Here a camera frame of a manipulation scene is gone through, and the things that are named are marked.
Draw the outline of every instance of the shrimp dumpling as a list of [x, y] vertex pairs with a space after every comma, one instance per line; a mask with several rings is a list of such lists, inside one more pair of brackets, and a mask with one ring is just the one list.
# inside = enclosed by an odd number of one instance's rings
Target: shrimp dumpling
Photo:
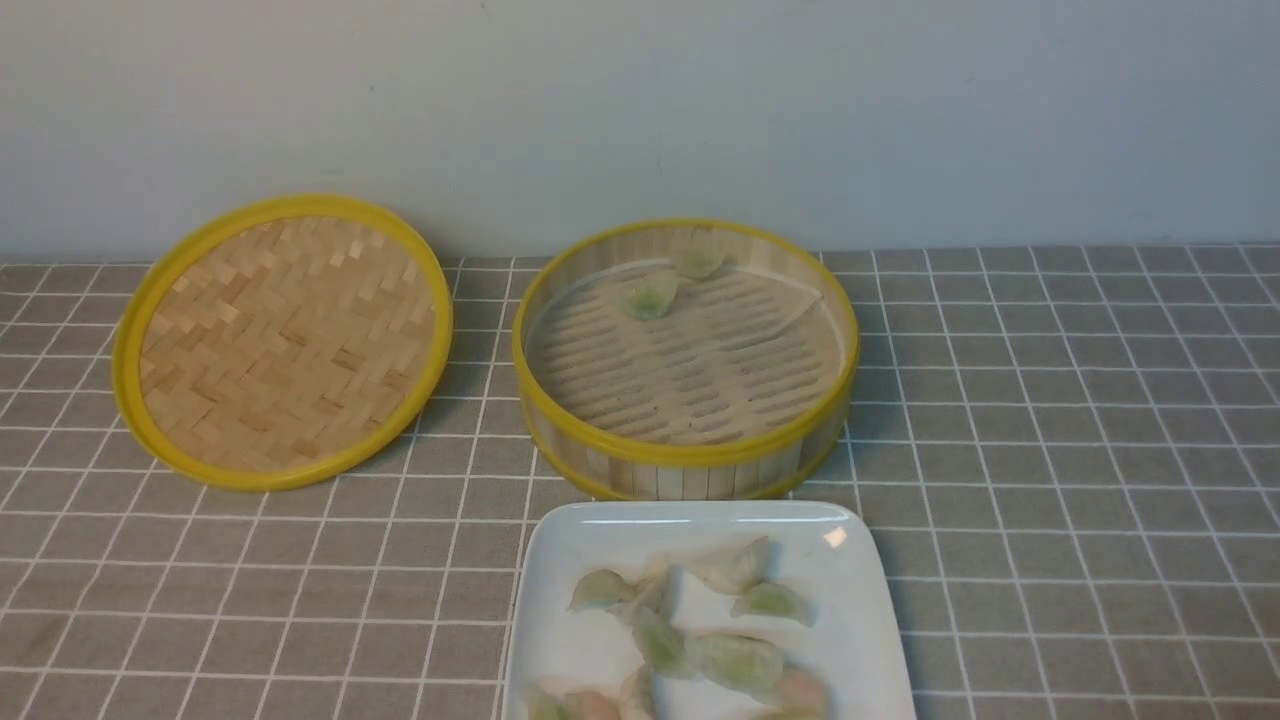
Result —
[[764, 705], [791, 711], [808, 711], [815, 717], [826, 717], [831, 707], [827, 685], [817, 675], [786, 667], [769, 689], [753, 693]]
[[782, 678], [782, 651], [768, 641], [713, 633], [689, 638], [689, 662], [717, 685], [746, 694], [765, 693]]
[[618, 706], [595, 691], [582, 691], [564, 696], [573, 720], [620, 720]]
[[620, 720], [658, 720], [653, 705], [653, 674], [648, 665], [641, 665], [622, 682], [622, 691], [618, 693], [618, 716]]
[[575, 720], [568, 708], [539, 685], [525, 689], [525, 705], [529, 706], [529, 720]]
[[686, 564], [690, 573], [721, 594], [742, 594], [760, 584], [769, 569], [769, 538], [762, 537], [745, 547], [716, 550]]
[[742, 593], [730, 610], [730, 616], [742, 615], [790, 618], [806, 628], [813, 626], [813, 618], [809, 616], [809, 609], [800, 596], [778, 583], [760, 583]]
[[654, 673], [678, 679], [694, 676], [685, 653], [685, 634], [649, 607], [636, 607], [631, 639]]
[[570, 610], [582, 610], [585, 607], [612, 607], [622, 602], [635, 600], [636, 591], [622, 575], [613, 570], [595, 570], [582, 575], [573, 588], [573, 597], [568, 602]]

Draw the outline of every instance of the yellow rim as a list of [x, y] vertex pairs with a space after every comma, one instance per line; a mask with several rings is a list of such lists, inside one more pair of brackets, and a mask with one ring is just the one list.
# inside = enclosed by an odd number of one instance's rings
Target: yellow rim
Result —
[[[600, 483], [593, 480], [591, 478], [588, 478], [586, 475], [570, 468], [568, 465], [564, 465], [563, 462], [559, 461], [558, 457], [556, 457], [556, 455], [548, 451], [547, 445], [543, 443], [543, 438], [540, 438], [536, 432], [532, 430], [530, 432], [532, 433], [534, 445], [538, 446], [538, 450], [543, 454], [543, 457], [547, 459], [547, 462], [550, 464], [550, 466], [554, 468], [557, 473], [563, 475], [564, 479], [568, 480], [571, 484], [573, 484], [573, 487], [576, 487], [577, 489], [585, 492], [586, 495], [596, 500], [636, 500], [631, 496], [622, 495], [620, 492], [613, 491], [612, 488], [602, 486]], [[810, 461], [804, 468], [796, 470], [795, 474], [788, 477], [787, 479], [772, 487], [762, 488], [751, 495], [739, 497], [735, 500], [772, 500], [782, 497], [786, 493], [796, 489], [804, 483], [805, 478], [812, 475], [818, 468], [822, 466], [823, 462], [827, 461], [827, 457], [831, 455], [831, 451], [835, 450], [838, 441], [840, 441], [840, 434], [837, 433], [836, 437], [827, 443], [827, 447], [818, 455], [818, 457], [814, 457], [813, 461]]]
[[[366, 224], [396, 240], [417, 260], [430, 287], [436, 313], [426, 368], [419, 375], [404, 402], [396, 409], [383, 427], [364, 441], [319, 462], [283, 473], [244, 473], [201, 462], [173, 445], [147, 413], [142, 397], [138, 364], [151, 315], [173, 282], [214, 246], [251, 227], [300, 215], [329, 215]], [[444, 373], [452, 337], [453, 306], [444, 270], [440, 269], [440, 263], [426, 241], [408, 223], [384, 208], [352, 197], [334, 195], [275, 197], [223, 215], [200, 228], [147, 272], [142, 284], [129, 300], [116, 331], [115, 347], [111, 354], [111, 386], [115, 391], [115, 401], [120, 407], [120, 415], [129, 430], [143, 447], [174, 470], [228, 489], [255, 492], [289, 489], [320, 482], [348, 470], [396, 439], [396, 436], [422, 410]]]
[[[847, 354], [845, 365], [840, 369], [837, 382], [833, 383], [831, 391], [815, 402], [813, 407], [796, 418], [794, 421], [776, 430], [753, 438], [707, 446], [671, 446], [635, 441], [608, 433], [573, 416], [570, 411], [564, 410], [559, 406], [559, 404], [552, 400], [549, 395], [547, 395], [547, 391], [538, 384], [532, 372], [529, 369], [529, 361], [525, 359], [524, 343], [524, 329], [525, 323], [527, 322], [526, 314], [529, 311], [529, 301], [534, 293], [539, 291], [541, 284], [547, 282], [547, 278], [556, 270], [556, 268], [568, 261], [570, 258], [580, 252], [582, 249], [595, 245], [596, 242], [602, 242], [616, 234], [686, 224], [731, 229], [744, 234], [753, 234], [755, 237], [764, 238], [778, 247], [782, 247], [791, 255], [800, 258], [801, 261], [808, 263], [809, 266], [817, 270], [827, 283], [827, 291], [838, 292], [840, 297], [844, 299], [844, 302], [838, 304], [842, 309], [842, 316], [836, 318], [836, 322], [846, 325], [849, 337], [852, 338], [852, 347]], [[512, 360], [516, 364], [516, 377], [518, 378], [520, 387], [525, 391], [527, 401], [532, 402], [534, 406], [536, 406], [538, 410], [540, 410], [561, 432], [568, 434], [570, 437], [585, 445], [603, 450], [618, 459], [646, 465], [699, 468], [742, 462], [796, 442], [817, 428], [832, 411], [838, 410], [837, 407], [833, 407], [833, 405], [847, 402], [849, 387], [854, 377], [854, 368], [858, 365], [858, 356], [860, 351], [861, 342], [858, 337], [858, 319], [854, 316], [852, 304], [849, 302], [849, 296], [845, 295], [845, 290], [840, 286], [840, 282], [836, 281], [836, 277], [832, 275], [831, 272], [822, 265], [822, 263], [815, 260], [813, 255], [809, 255], [809, 252], [797, 247], [791, 241], [762, 229], [728, 223], [724, 220], [707, 220], [698, 218], [668, 218], [662, 220], [632, 223], [594, 234], [579, 242], [573, 247], [556, 256], [554, 260], [548, 263], [548, 265], [538, 273], [538, 277], [534, 278], [534, 282], [530, 283], [529, 288], [525, 291], [525, 297], [521, 301], [520, 307], [516, 309], [516, 320], [512, 325]]]

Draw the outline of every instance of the grid pattern tablecloth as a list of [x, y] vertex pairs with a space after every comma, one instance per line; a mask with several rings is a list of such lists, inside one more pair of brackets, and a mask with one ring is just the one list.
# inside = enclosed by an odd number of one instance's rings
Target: grid pattern tablecloth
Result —
[[[824, 254], [922, 719], [1280, 717], [1280, 246]], [[340, 482], [175, 478], [123, 429], [145, 268], [0, 266], [0, 720], [495, 717], [529, 532], [581, 496], [509, 364], [539, 260], [451, 263], [426, 413]]]

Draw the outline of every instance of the slatted bamboo bottom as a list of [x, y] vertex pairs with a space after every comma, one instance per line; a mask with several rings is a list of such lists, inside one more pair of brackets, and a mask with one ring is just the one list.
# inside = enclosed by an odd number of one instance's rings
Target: slatted bamboo bottom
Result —
[[141, 357], [147, 413], [195, 460], [283, 471], [365, 439], [412, 391], [436, 322], [415, 259], [367, 225], [275, 220], [168, 290]]
[[561, 407], [616, 436], [704, 446], [786, 425], [832, 389], [844, 348], [817, 290], [722, 268], [682, 278], [664, 316], [627, 315], [623, 293], [662, 268], [593, 275], [535, 320], [530, 369]]

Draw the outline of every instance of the green dumpling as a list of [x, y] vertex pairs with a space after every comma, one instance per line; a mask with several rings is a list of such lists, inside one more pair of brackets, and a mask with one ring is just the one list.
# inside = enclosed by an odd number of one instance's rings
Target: green dumpling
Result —
[[687, 652], [692, 669], [708, 680], [753, 696], [772, 689], [786, 665], [776, 644], [728, 633], [689, 638]]
[[760, 583], [742, 593], [730, 610], [730, 616], [769, 615], [790, 618], [806, 628], [813, 626], [813, 618], [800, 596], [778, 583]]
[[622, 310], [636, 320], [657, 320], [676, 300], [680, 278], [671, 270], [658, 270], [622, 291]]

